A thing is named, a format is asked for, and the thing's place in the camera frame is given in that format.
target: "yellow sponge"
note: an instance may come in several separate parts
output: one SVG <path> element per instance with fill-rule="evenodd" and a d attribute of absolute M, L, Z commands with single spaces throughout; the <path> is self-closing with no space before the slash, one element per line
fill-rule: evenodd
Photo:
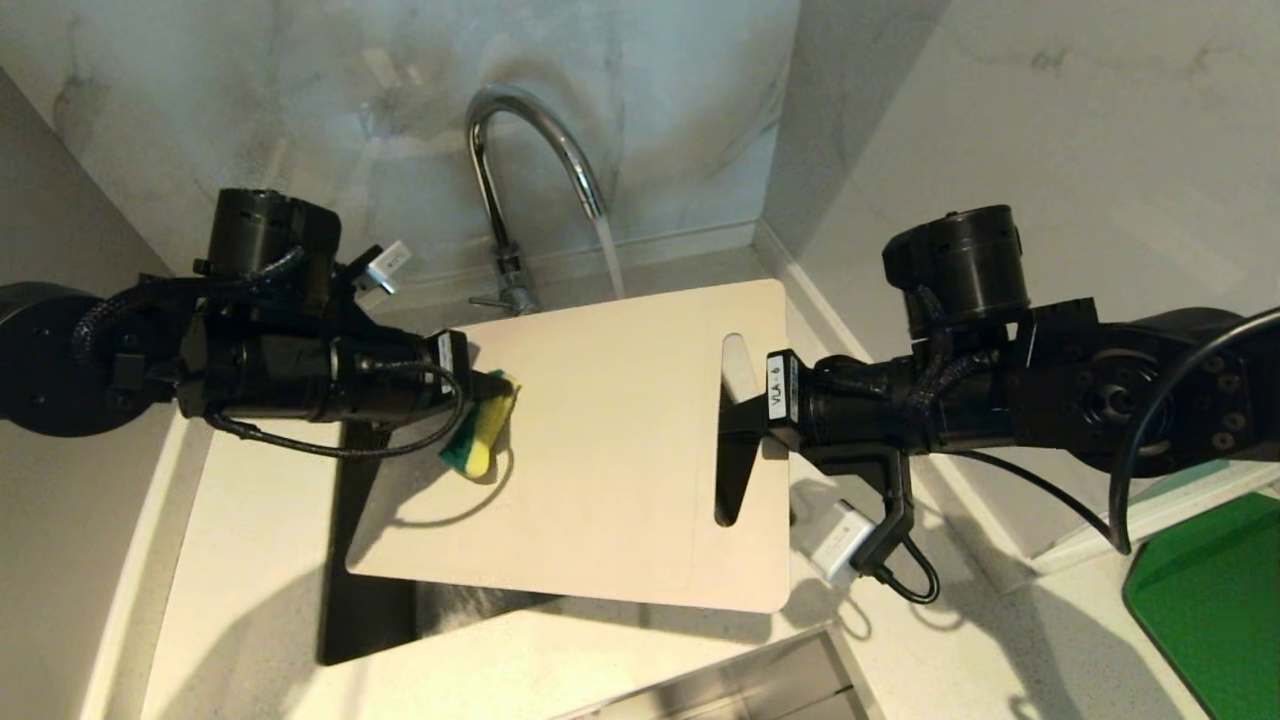
<path fill-rule="evenodd" d="M 440 451 L 440 457 L 451 468 L 471 479 L 481 478 L 489 471 L 493 446 L 511 419 L 511 411 L 516 407 L 516 395 L 520 392 L 520 383 L 511 375 L 502 370 L 489 374 L 511 383 L 511 393 L 476 402 Z"/>

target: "kitchen counter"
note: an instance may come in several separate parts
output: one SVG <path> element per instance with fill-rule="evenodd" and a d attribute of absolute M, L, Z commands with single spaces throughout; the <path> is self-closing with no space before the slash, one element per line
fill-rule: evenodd
<path fill-rule="evenodd" d="M 826 354 L 788 309 L 806 361 Z M 335 427 L 279 424 L 312 442 Z M 1000 596 L 924 488 L 922 548 L 942 600 L 820 580 L 792 553 L 773 615 L 561 598 L 323 667 L 315 662 L 334 462 L 219 434 L 169 593 L 143 717 L 556 717 L 836 621 L 886 717 L 1202 717 L 1120 601 L 1105 556 Z M 792 466 L 803 524 L 851 478 Z M 908 583 L 920 578 L 899 570 Z"/>

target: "white cutting board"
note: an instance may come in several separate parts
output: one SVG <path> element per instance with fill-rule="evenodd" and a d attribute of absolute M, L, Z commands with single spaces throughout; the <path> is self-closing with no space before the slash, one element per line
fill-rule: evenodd
<path fill-rule="evenodd" d="M 716 523 L 714 500 L 724 338 L 741 334 L 760 392 L 765 355 L 786 347 L 785 307 L 777 281 L 755 281 L 461 328 L 479 346 L 476 369 L 502 369 L 524 384 L 509 448 L 484 482 L 445 468 L 434 450 L 385 461 L 347 566 L 462 585 L 780 609 L 790 591 L 786 454 L 758 452 L 732 527 Z M 392 442 L 434 423 L 420 425 Z"/>

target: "chrome faucet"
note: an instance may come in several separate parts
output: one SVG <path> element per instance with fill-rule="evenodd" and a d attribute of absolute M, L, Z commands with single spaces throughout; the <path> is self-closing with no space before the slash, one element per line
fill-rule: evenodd
<path fill-rule="evenodd" d="M 529 286 L 529 270 L 525 269 L 520 245 L 507 234 L 507 220 L 503 218 L 502 205 L 498 202 L 498 193 L 489 173 L 489 119 L 502 111 L 524 119 L 547 138 L 568 170 L 577 199 L 590 220 L 595 222 L 604 217 L 604 199 L 582 149 L 564 128 L 564 123 L 538 97 L 518 87 L 486 85 L 471 99 L 467 106 L 467 141 L 471 146 L 471 163 L 476 169 L 476 179 L 480 182 L 480 193 L 484 196 L 484 209 L 493 228 L 493 254 L 498 264 L 498 299 L 472 297 L 471 302 L 506 307 L 515 315 L 527 315 L 540 307 Z"/>

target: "label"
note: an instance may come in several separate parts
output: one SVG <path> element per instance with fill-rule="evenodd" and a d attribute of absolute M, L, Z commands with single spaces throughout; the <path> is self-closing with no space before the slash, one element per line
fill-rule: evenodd
<path fill-rule="evenodd" d="M 786 372 L 782 355 L 771 355 L 765 363 L 765 387 L 768 388 L 769 419 L 781 420 L 787 416 Z"/>
<path fill-rule="evenodd" d="M 440 351 L 440 366 L 448 372 L 453 372 L 453 343 L 449 342 L 449 333 L 442 333 L 435 341 L 436 348 Z M 453 395 L 453 386 L 449 383 L 440 383 L 440 392 L 443 395 Z"/>
<path fill-rule="evenodd" d="M 390 247 L 384 250 L 381 255 L 370 263 L 370 268 L 381 274 L 385 279 L 396 272 L 396 268 L 399 268 L 404 264 L 404 260 L 408 260 L 412 256 L 413 254 L 408 251 L 408 247 L 404 247 L 404 243 L 397 240 Z"/>

